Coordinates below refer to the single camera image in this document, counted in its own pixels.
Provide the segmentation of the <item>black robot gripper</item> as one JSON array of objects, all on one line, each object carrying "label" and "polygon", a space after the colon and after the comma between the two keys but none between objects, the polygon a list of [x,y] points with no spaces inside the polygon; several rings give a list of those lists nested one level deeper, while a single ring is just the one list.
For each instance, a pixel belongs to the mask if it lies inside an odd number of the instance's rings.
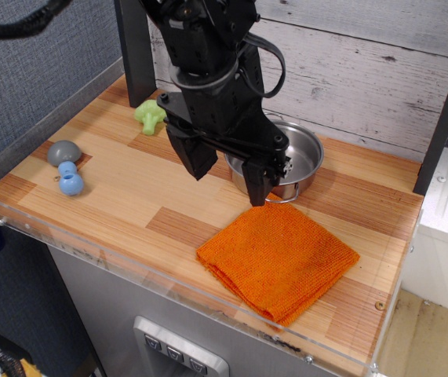
[{"label": "black robot gripper", "polygon": [[[177,91],[163,94],[158,104],[166,111],[166,132],[173,150],[197,181],[217,161],[217,153],[238,157],[265,155],[283,174],[286,136],[265,116],[260,54],[243,50],[218,71],[196,74],[172,65]],[[261,207],[275,186],[275,172],[262,159],[242,164],[250,203]]]}]

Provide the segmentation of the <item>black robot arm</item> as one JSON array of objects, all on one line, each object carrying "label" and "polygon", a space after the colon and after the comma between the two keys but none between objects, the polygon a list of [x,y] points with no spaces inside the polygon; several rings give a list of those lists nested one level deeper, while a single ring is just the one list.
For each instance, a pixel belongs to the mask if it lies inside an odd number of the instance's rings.
[{"label": "black robot arm", "polygon": [[169,141],[186,170],[204,177],[217,153],[242,161],[251,204],[262,206],[286,176],[287,136],[267,118],[262,100],[285,82],[264,88],[261,49],[285,60],[272,43],[251,33],[259,21],[253,1],[143,1],[169,54],[177,92],[161,95]]}]

